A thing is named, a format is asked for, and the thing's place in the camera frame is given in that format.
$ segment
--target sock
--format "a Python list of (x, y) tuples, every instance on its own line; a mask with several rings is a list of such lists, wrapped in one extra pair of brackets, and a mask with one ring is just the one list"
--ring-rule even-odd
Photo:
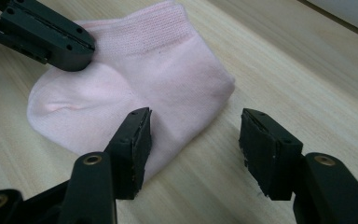
[(234, 78), (173, 1), (79, 24), (96, 40), (93, 61), (75, 73), (50, 68), (31, 91), (28, 120), (46, 138), (83, 155), (103, 151), (127, 114), (150, 107), (146, 181), (216, 117)]

